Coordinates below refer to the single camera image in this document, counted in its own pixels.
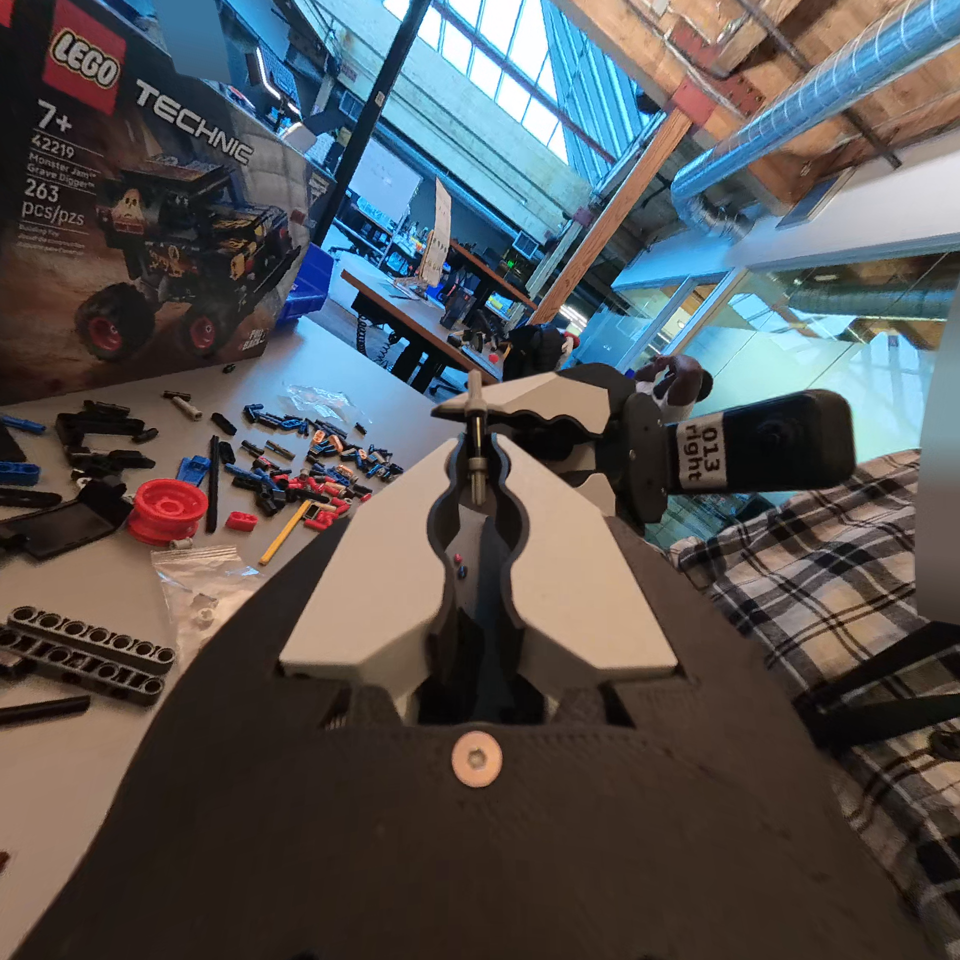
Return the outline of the pile of black beams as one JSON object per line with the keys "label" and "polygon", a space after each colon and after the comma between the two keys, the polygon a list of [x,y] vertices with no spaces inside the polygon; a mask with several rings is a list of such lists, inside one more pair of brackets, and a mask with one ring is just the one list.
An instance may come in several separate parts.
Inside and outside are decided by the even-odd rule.
{"label": "pile of black beams", "polygon": [[[43,425],[2,416],[2,454],[12,462],[28,462],[9,430],[42,432]],[[133,510],[123,475],[128,470],[147,470],[155,462],[138,449],[99,451],[88,438],[148,442],[156,436],[143,420],[132,417],[124,406],[86,399],[77,413],[60,413],[54,420],[54,435],[64,454],[70,476],[77,485],[72,499],[30,487],[2,486],[2,554],[24,556],[35,563],[52,561],[79,549],[98,544],[118,533]],[[69,617],[54,609],[33,606]],[[2,613],[2,676],[35,673],[71,685],[88,694],[125,702],[144,709],[153,707],[165,693],[165,676],[151,676],[137,669],[71,650],[6,625]]]}

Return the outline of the medium black axle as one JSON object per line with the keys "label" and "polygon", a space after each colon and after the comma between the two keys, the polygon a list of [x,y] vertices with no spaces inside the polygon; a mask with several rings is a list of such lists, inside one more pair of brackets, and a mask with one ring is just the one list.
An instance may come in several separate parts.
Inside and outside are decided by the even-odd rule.
{"label": "medium black axle", "polygon": [[1,729],[42,723],[85,714],[90,708],[89,695],[78,695],[50,701],[28,702],[1,707]]}

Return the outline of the long yellow axle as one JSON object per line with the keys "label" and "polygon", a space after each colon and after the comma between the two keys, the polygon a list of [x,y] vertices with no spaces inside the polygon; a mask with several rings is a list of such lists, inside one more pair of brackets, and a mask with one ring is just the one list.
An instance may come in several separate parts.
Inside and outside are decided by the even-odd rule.
{"label": "long yellow axle", "polygon": [[289,539],[298,524],[302,522],[311,505],[312,501],[308,500],[304,500],[299,504],[292,516],[286,521],[283,528],[280,529],[275,539],[270,543],[261,557],[258,558],[257,564],[259,567],[265,567],[270,564],[285,542]]}

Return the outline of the silver air duct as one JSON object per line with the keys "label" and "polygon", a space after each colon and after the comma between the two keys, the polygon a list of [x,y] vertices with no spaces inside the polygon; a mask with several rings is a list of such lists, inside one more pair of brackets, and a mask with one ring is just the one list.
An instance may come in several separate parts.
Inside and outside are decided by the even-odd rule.
{"label": "silver air duct", "polygon": [[743,239],[752,222],[712,204],[706,196],[711,187],[935,59],[958,40],[957,1],[901,3],[745,126],[682,167],[671,185],[679,220],[708,237]]}

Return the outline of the small black pin assembly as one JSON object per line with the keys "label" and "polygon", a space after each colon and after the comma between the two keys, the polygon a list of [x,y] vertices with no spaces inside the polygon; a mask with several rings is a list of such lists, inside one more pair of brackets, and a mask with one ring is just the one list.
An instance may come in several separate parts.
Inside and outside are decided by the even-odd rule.
{"label": "small black pin assembly", "polygon": [[470,497],[474,507],[484,506],[487,498],[488,460],[484,452],[487,434],[488,404],[483,393],[483,381],[479,371],[473,370],[467,377],[465,415],[468,437],[467,473],[470,482]]}

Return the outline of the wooden edged table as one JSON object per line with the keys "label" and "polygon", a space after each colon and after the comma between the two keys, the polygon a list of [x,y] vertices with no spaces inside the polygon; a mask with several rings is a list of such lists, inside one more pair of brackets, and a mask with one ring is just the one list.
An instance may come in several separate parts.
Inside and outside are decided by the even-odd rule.
{"label": "wooden edged table", "polygon": [[500,364],[467,346],[450,342],[452,332],[442,326],[443,310],[436,303],[410,294],[356,254],[339,255],[338,266],[341,279],[356,291],[352,309],[357,316],[389,327],[406,341],[406,348],[390,369],[396,378],[421,394],[447,368],[464,374],[476,371],[485,386],[502,380]]}

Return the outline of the tall cardboard sign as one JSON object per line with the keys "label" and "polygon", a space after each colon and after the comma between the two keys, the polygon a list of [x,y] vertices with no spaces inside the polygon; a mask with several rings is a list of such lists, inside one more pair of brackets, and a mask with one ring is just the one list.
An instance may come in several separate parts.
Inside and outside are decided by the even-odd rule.
{"label": "tall cardboard sign", "polygon": [[435,222],[420,261],[417,275],[427,288],[441,283],[444,264],[450,250],[451,197],[446,186],[437,177],[435,183]]}

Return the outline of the blue storage bin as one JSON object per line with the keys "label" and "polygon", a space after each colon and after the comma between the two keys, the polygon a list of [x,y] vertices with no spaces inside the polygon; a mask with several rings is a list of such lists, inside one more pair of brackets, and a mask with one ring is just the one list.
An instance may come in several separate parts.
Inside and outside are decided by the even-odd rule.
{"label": "blue storage bin", "polygon": [[310,244],[301,261],[296,278],[274,326],[287,328],[299,318],[320,311],[330,294],[334,258],[315,244]]}

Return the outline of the black backpack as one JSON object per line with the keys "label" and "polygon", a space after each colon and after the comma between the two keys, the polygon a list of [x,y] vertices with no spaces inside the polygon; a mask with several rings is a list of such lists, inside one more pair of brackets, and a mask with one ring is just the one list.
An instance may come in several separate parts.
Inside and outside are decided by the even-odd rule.
{"label": "black backpack", "polygon": [[552,325],[531,323],[517,327],[508,337],[502,381],[556,373],[579,345],[579,336]]}

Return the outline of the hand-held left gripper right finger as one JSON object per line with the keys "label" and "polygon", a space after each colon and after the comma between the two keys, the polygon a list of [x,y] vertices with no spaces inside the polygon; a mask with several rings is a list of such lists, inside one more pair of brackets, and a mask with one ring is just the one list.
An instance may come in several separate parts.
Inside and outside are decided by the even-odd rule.
{"label": "hand-held left gripper right finger", "polygon": [[559,701],[569,690],[672,675],[679,660],[602,511],[523,451],[492,436],[519,507],[508,596],[523,629],[518,672]]}

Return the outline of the grey desk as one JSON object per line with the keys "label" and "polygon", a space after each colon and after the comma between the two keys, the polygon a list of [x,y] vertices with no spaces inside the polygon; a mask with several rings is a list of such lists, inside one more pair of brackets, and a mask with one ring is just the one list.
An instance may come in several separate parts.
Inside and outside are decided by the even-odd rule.
{"label": "grey desk", "polygon": [[[387,448],[404,468],[442,441],[451,426],[430,417],[430,401],[311,320],[274,335],[261,358],[229,374],[197,368],[102,389],[16,404],[14,416],[52,426],[56,414],[91,399],[125,405],[158,429],[147,443],[152,471],[174,476],[185,456],[205,451],[209,414],[232,420],[247,403],[280,411],[289,385],[342,392],[368,421],[368,442]],[[203,414],[192,422],[164,391],[191,395]],[[2,558],[2,614],[22,604],[88,618],[139,639],[172,644],[174,632],[152,567],[151,548],[117,533],[66,556],[34,563]],[[60,894],[100,830],[155,709],[97,697],[86,713],[2,730],[2,958],[11,957]]]}

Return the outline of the person's plaid shirt torso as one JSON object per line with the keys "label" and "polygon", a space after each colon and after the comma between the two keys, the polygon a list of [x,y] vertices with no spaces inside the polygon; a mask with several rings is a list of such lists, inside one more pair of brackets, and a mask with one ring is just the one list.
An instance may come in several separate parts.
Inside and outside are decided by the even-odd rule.
{"label": "person's plaid shirt torso", "polygon": [[[835,682],[926,627],[916,603],[915,498],[921,450],[858,465],[834,488],[666,552],[791,699]],[[939,958],[959,957],[958,719],[835,753],[847,825],[868,848]]]}

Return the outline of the pile of small connector pins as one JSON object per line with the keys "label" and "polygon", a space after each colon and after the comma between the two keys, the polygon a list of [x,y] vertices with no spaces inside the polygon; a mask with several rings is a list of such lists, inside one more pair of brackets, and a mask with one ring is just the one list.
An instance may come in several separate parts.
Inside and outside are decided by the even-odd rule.
{"label": "pile of small connector pins", "polygon": [[284,414],[261,403],[246,403],[233,419],[210,419],[231,434],[220,445],[222,470],[266,519],[302,509],[304,525],[324,531],[404,474],[389,448],[367,443],[360,423]]}

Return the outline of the wooden support post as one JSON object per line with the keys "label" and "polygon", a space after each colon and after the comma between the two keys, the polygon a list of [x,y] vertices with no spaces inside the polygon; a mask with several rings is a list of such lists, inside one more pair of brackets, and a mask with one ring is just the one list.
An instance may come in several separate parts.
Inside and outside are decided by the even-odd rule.
{"label": "wooden support post", "polygon": [[638,203],[642,194],[659,174],[691,127],[688,114],[673,109],[656,127],[653,137],[597,216],[581,245],[569,258],[557,280],[536,307],[530,325],[545,325],[554,320],[576,286],[582,281],[594,260],[617,233],[623,221]]}

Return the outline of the large red wheel rim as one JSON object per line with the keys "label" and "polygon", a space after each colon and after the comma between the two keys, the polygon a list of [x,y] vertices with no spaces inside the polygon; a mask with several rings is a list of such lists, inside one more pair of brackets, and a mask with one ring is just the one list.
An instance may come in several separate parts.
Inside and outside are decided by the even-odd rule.
{"label": "large red wheel rim", "polygon": [[126,532],[149,546],[190,540],[209,509],[209,498],[197,486],[173,478],[157,478],[139,486]]}

